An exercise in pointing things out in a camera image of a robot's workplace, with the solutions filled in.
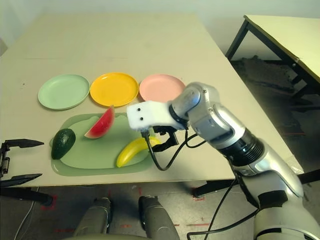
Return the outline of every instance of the toy banana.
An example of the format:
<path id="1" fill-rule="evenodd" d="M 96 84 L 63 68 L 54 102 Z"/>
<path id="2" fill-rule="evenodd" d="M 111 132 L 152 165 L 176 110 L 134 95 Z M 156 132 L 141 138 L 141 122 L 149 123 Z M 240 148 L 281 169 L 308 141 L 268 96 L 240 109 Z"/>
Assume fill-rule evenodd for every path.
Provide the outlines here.
<path id="1" fill-rule="evenodd" d="M 155 146 L 160 144 L 161 142 L 155 138 L 154 136 L 150 136 L 150 144 L 151 146 Z M 118 168 L 123 167 L 126 165 L 137 153 L 141 152 L 142 150 L 148 149 L 148 145 L 146 140 L 143 137 L 137 138 L 130 142 L 125 148 L 120 152 L 117 160 L 116 166 Z"/>

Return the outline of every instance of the cable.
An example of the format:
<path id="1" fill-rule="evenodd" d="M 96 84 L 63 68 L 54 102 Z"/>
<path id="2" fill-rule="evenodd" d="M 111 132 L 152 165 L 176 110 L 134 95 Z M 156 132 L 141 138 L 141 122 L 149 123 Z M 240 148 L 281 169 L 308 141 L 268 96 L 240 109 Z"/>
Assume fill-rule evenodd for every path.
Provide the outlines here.
<path id="1" fill-rule="evenodd" d="M 233 223 L 231 225 L 228 225 L 228 226 L 225 226 L 225 227 L 222 227 L 222 228 L 219 228 L 219 229 L 210 230 L 210 231 L 192 231 L 192 232 L 188 232 L 186 234 L 186 237 L 187 237 L 188 240 L 191 240 L 190 236 L 193 236 L 193 235 L 215 234 L 215 233 L 220 233 L 220 232 L 227 231 L 227 230 L 232 229 L 232 228 L 244 223 L 245 221 L 253 218 L 258 213 L 258 211 L 259 210 L 257 209 L 254 212 L 250 213 L 249 215 L 245 216 L 244 218 L 240 219 L 239 221 L 236 221 L 235 223 Z"/>
<path id="2" fill-rule="evenodd" d="M 190 145 L 188 144 L 188 141 L 189 141 L 189 140 L 188 140 L 188 128 L 185 129 L 184 141 L 185 141 L 185 145 L 186 145 L 188 148 L 190 148 L 190 149 L 195 149 L 195 148 L 197 148 L 197 147 L 200 147 L 202 144 L 205 144 L 205 143 L 207 142 L 206 140 L 204 140 L 204 141 L 200 142 L 200 143 L 197 144 L 197 145 L 190 146 Z"/>
<path id="3" fill-rule="evenodd" d="M 24 225 L 27 217 L 29 216 L 31 210 L 34 208 L 34 205 L 35 205 L 35 201 L 32 201 L 31 206 L 30 206 L 28 212 L 26 213 L 26 215 L 24 216 L 24 218 L 22 219 L 22 221 L 21 221 L 21 223 L 20 223 L 20 226 L 18 227 L 18 229 L 17 229 L 17 231 L 16 231 L 16 233 L 15 233 L 15 236 L 14 236 L 14 239 L 13 239 L 13 240 L 17 240 L 17 237 L 18 237 L 18 235 L 19 235 L 19 232 L 20 232 L 22 226 Z M 22 236 L 20 237 L 20 240 L 21 240 L 22 237 L 26 234 L 26 232 L 27 232 L 27 230 L 28 230 L 28 228 L 29 228 L 29 226 L 30 226 L 31 217 L 32 217 L 32 214 L 31 214 L 31 216 L 30 216 L 29 224 L 28 224 L 28 226 L 26 227 L 26 229 L 25 229 L 24 233 L 22 234 Z"/>
<path id="4" fill-rule="evenodd" d="M 219 204 L 218 204 L 218 207 L 217 207 L 216 210 L 214 211 L 214 214 L 213 214 L 212 220 L 211 220 L 211 222 L 210 222 L 208 231 L 211 230 L 212 225 L 214 224 L 214 221 L 215 221 L 215 219 L 216 219 L 216 217 L 217 217 L 217 215 L 218 215 L 218 211 L 219 211 L 219 209 L 221 208 L 221 205 L 224 203 L 224 201 L 225 201 L 228 193 L 230 192 L 230 190 L 232 189 L 232 187 L 235 185 L 236 182 L 237 182 L 236 179 L 233 180 L 233 182 L 231 183 L 231 185 L 230 185 L 230 186 L 228 187 L 228 189 L 225 191 L 225 193 L 224 193 L 221 201 L 220 201 Z M 207 234 L 205 235 L 204 240 L 207 240 L 208 236 L 209 236 L 209 233 L 207 233 Z"/>
<path id="5" fill-rule="evenodd" d="M 164 168 L 162 168 L 158 161 L 157 158 L 155 156 L 154 151 L 152 150 L 151 144 L 150 144 L 150 140 L 149 140 L 149 132 L 148 131 L 144 131 L 141 132 L 141 135 L 144 137 L 146 144 L 148 146 L 149 152 L 151 154 L 152 160 L 154 162 L 154 164 L 156 165 L 156 167 L 160 170 L 160 171 L 166 171 L 168 170 L 171 165 L 174 163 L 174 160 L 176 159 L 178 153 L 181 151 L 181 149 L 184 147 L 184 145 L 191 139 L 195 138 L 197 136 L 197 134 L 193 134 L 192 136 L 188 137 L 183 143 L 181 143 L 181 145 L 179 146 L 179 148 L 175 151 L 173 157 L 171 158 L 171 160 L 169 161 L 169 163 L 167 164 L 167 166 L 165 166 Z"/>

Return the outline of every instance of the black cable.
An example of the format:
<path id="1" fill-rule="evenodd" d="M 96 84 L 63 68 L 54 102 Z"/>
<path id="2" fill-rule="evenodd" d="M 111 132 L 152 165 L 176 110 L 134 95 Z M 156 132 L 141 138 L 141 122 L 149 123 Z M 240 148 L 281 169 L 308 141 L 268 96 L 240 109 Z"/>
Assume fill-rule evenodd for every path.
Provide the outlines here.
<path id="1" fill-rule="evenodd" d="M 205 144 L 207 141 L 206 140 L 204 140 L 204 141 L 202 141 L 202 142 L 200 142 L 199 144 L 197 144 L 197 145 L 194 145 L 194 146 L 190 146 L 189 144 L 188 144 L 188 129 L 185 129 L 185 134 L 184 134 L 184 141 L 185 141 L 185 145 L 188 147 L 188 148 L 190 148 L 190 149 L 195 149 L 195 148 L 197 148 L 197 147 L 200 147 L 202 144 Z"/>
<path id="2" fill-rule="evenodd" d="M 245 221 L 253 218 L 258 213 L 258 211 L 259 210 L 257 209 L 254 212 L 250 213 L 248 216 L 245 216 L 244 218 L 240 219 L 239 221 L 236 221 L 235 223 L 233 223 L 231 225 L 228 225 L 228 226 L 225 226 L 225 227 L 222 227 L 222 228 L 219 228 L 219 229 L 214 229 L 214 230 L 210 230 L 210 231 L 192 231 L 192 232 L 188 232 L 186 234 L 186 237 L 187 237 L 188 240 L 191 240 L 190 236 L 193 236 L 193 235 L 215 234 L 215 233 L 220 233 L 220 232 L 227 231 L 227 230 L 232 229 L 232 228 L 244 223 Z"/>
<path id="3" fill-rule="evenodd" d="M 150 152 L 150 154 L 151 154 L 151 157 L 152 157 L 152 160 L 153 160 L 154 164 L 156 165 L 156 167 L 157 167 L 160 171 L 166 171 L 166 170 L 168 170 L 168 169 L 171 167 L 171 165 L 174 163 L 174 160 L 176 159 L 178 153 L 179 153 L 179 152 L 181 151 L 181 149 L 184 147 L 184 145 L 186 144 L 186 142 L 188 142 L 189 140 L 191 140 L 191 139 L 193 139 L 193 138 L 195 138 L 195 137 L 197 136 L 197 134 L 193 134 L 192 136 L 188 137 L 188 138 L 186 139 L 186 141 L 184 141 L 183 143 L 181 143 L 181 145 L 180 145 L 179 148 L 175 151 L 173 157 L 171 158 L 171 160 L 169 161 L 169 163 L 167 164 L 167 166 L 165 166 L 164 168 L 162 168 L 162 167 L 159 165 L 158 161 L 157 161 L 157 158 L 156 158 L 156 156 L 155 156 L 154 151 L 152 150 L 152 147 L 151 147 L 151 144 L 150 144 L 150 139 L 149 139 L 149 132 L 146 131 L 146 132 L 142 132 L 141 134 L 142 134 L 142 136 L 144 137 L 144 139 L 145 139 L 145 141 L 146 141 L 146 144 L 147 144 L 147 146 L 148 146 L 148 149 L 149 149 L 149 152 Z"/>
<path id="4" fill-rule="evenodd" d="M 219 211 L 219 209 L 221 208 L 221 205 L 224 203 L 224 201 L 225 201 L 225 199 L 226 199 L 226 197 L 227 197 L 228 193 L 231 191 L 232 187 L 235 185 L 235 183 L 236 183 L 236 182 L 237 182 L 237 180 L 236 180 L 236 179 L 235 179 L 235 180 L 233 180 L 233 182 L 231 183 L 231 185 L 230 185 L 230 186 L 228 187 L 228 189 L 225 191 L 225 193 L 224 193 L 224 195 L 223 195 L 223 197 L 222 197 L 221 201 L 219 202 L 219 204 L 218 204 L 218 206 L 217 206 L 216 210 L 214 211 L 214 214 L 213 214 L 212 220 L 211 220 L 211 222 L 210 222 L 210 225 L 209 225 L 208 231 L 210 231 L 210 230 L 211 230 L 212 225 L 214 224 L 214 221 L 215 221 L 215 219 L 216 219 L 216 217 L 217 217 L 218 211 Z M 207 234 L 205 235 L 204 240 L 207 240 L 208 236 L 209 236 L 209 233 L 207 233 Z"/>

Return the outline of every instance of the toy fruit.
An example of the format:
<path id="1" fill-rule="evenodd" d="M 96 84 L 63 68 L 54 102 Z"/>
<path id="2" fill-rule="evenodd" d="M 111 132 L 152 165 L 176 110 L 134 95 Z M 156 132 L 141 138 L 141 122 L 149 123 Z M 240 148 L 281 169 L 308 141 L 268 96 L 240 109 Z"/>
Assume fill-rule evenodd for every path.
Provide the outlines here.
<path id="1" fill-rule="evenodd" d="M 61 159 L 72 148 L 76 134 L 69 128 L 59 130 L 53 138 L 51 157 Z"/>
<path id="2" fill-rule="evenodd" d="M 98 121 L 90 128 L 84 135 L 89 139 L 97 139 L 105 135 L 111 128 L 115 121 L 115 109 L 113 106 L 109 107 Z"/>
<path id="3" fill-rule="evenodd" d="M 161 142 L 155 138 L 154 136 L 150 136 L 150 144 L 151 146 L 155 146 L 157 144 L 160 144 Z M 123 167 L 125 164 L 127 164 L 137 153 L 141 152 L 144 149 L 148 149 L 148 145 L 146 143 L 146 140 L 143 137 L 137 138 L 130 142 L 125 148 L 120 152 L 117 160 L 116 160 L 116 166 L 118 168 Z"/>

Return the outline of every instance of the floor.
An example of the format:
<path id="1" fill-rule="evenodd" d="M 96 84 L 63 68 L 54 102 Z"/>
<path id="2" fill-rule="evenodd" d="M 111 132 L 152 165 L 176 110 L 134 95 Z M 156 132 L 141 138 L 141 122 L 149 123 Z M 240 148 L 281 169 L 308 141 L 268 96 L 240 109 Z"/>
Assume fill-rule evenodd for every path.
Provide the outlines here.
<path id="1" fill-rule="evenodd" d="M 320 111 L 301 113 L 288 110 L 288 99 L 301 87 L 297 85 L 293 88 L 290 84 L 290 79 L 294 77 L 290 70 L 283 66 L 266 65 L 258 59 L 243 59 L 233 66 L 305 171 L 319 169 L 320 149 L 317 147 L 317 139 L 320 137 Z M 307 98 L 318 101 L 315 96 Z M 17 239 L 60 240 L 70 237 L 93 200 L 106 196 L 114 203 L 110 233 L 146 236 L 138 215 L 138 199 L 142 195 L 158 196 L 160 203 L 171 216 L 180 238 L 186 239 L 187 232 L 204 231 L 208 228 L 213 211 L 225 191 L 210 193 L 203 198 L 192 197 L 192 188 L 203 184 L 204 181 L 41 187 L 40 192 L 55 197 L 54 206 L 44 208 L 36 203 Z M 320 223 L 320 181 L 306 184 L 303 188 L 304 205 Z M 30 201 L 0 197 L 1 240 L 14 239 L 30 204 Z M 246 201 L 241 189 L 235 186 L 226 198 L 214 228 L 229 225 L 253 210 L 254 207 Z M 192 239 L 203 239 L 203 236 Z M 211 234 L 208 239 L 253 239 L 253 220 L 250 219 L 231 230 Z"/>

